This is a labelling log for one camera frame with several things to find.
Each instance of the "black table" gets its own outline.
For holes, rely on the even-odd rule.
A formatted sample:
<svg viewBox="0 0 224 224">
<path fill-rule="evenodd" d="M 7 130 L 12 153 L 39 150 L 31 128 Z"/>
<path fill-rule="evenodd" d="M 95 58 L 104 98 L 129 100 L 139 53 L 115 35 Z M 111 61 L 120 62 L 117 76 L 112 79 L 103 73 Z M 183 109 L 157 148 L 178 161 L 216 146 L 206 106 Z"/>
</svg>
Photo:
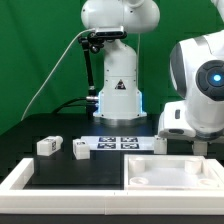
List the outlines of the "black table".
<svg viewBox="0 0 224 224">
<path fill-rule="evenodd" d="M 96 124 L 84 114 L 37 114 L 27 117 L 0 136 L 0 182 L 23 158 L 34 158 L 35 173 L 26 189 L 123 189 L 124 154 L 136 151 L 91 151 L 90 160 L 76 160 L 72 140 L 81 136 L 153 136 L 158 116 L 133 127 L 115 128 Z M 62 149 L 50 157 L 36 155 L 36 142 L 47 136 L 62 136 Z M 168 154 L 191 155 L 192 144 L 168 141 Z M 208 147 L 208 158 L 224 160 L 221 144 Z M 142 154 L 152 152 L 138 151 Z M 7 223 L 221 223 L 224 216 L 186 215 L 8 215 L 0 214 L 0 224 Z"/>
</svg>

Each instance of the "white platform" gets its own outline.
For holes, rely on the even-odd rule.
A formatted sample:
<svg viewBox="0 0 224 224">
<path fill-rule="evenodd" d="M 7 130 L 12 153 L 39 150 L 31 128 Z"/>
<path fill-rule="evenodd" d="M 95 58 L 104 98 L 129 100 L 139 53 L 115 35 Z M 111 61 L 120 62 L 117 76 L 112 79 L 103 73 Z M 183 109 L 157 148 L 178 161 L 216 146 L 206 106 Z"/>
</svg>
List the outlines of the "white platform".
<svg viewBox="0 0 224 224">
<path fill-rule="evenodd" d="M 223 182 L 223 167 L 208 160 Z M 224 190 L 22 190 L 33 173 L 23 159 L 0 185 L 0 213 L 7 214 L 204 214 L 224 215 Z"/>
</svg>

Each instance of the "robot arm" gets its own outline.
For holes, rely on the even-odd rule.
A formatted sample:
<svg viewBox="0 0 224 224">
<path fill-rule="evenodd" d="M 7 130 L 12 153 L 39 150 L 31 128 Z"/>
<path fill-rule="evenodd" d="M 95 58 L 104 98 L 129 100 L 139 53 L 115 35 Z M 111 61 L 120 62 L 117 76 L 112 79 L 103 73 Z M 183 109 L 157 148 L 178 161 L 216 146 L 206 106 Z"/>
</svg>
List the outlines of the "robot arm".
<svg viewBox="0 0 224 224">
<path fill-rule="evenodd" d="M 219 14 L 224 21 L 224 0 L 211 0 L 211 2 L 217 7 Z"/>
<path fill-rule="evenodd" d="M 94 120 L 114 126 L 144 121 L 136 86 L 137 55 L 116 35 L 153 30 L 160 17 L 157 5 L 152 0 L 88 0 L 81 17 L 86 28 L 95 28 L 93 37 L 104 40 L 104 87 Z"/>
<path fill-rule="evenodd" d="M 160 13 L 152 0 L 88 0 L 81 17 L 86 28 L 123 26 L 127 33 L 143 33 L 158 25 Z"/>
<path fill-rule="evenodd" d="M 179 42 L 170 55 L 173 85 L 183 101 L 168 103 L 160 135 L 210 141 L 224 129 L 224 31 Z"/>
</svg>

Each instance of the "small white block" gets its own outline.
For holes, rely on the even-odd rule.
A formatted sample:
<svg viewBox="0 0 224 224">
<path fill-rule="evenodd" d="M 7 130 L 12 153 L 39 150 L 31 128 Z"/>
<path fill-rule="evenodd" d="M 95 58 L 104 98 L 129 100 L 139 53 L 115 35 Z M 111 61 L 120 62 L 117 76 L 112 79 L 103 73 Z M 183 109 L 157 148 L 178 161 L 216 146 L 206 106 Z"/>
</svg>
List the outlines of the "small white block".
<svg viewBox="0 0 224 224">
<path fill-rule="evenodd" d="M 89 159 L 90 147 L 85 141 L 81 139 L 75 139 L 73 140 L 73 153 L 77 160 Z"/>
<path fill-rule="evenodd" d="M 61 149 L 62 142 L 63 139 L 60 136 L 49 136 L 37 142 L 37 155 L 50 156 L 52 153 Z"/>
<path fill-rule="evenodd" d="M 194 141 L 192 149 L 195 156 L 206 156 L 208 151 L 208 143 L 201 141 Z"/>
<path fill-rule="evenodd" d="M 167 154 L 167 139 L 160 138 L 157 135 L 154 137 L 154 154 Z"/>
</svg>

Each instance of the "green backdrop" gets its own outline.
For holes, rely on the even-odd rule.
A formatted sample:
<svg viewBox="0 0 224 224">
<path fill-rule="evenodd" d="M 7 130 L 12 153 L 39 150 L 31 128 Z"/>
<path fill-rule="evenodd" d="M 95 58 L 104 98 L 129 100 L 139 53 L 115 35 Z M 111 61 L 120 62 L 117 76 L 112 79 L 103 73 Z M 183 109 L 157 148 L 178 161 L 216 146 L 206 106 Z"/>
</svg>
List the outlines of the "green backdrop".
<svg viewBox="0 0 224 224">
<path fill-rule="evenodd" d="M 39 87 L 73 37 L 84 29 L 80 19 L 85 0 L 0 0 L 0 133 L 21 119 Z M 169 54 L 180 40 L 223 29 L 210 0 L 155 0 L 159 26 L 141 35 L 139 88 L 144 109 L 161 113 L 167 101 L 178 100 L 169 79 Z M 136 49 L 137 35 L 125 42 Z M 91 55 L 94 79 L 103 85 L 103 53 Z M 87 94 L 81 47 L 75 43 L 29 114 L 49 113 L 67 100 Z M 84 109 L 64 112 L 85 112 Z"/>
</svg>

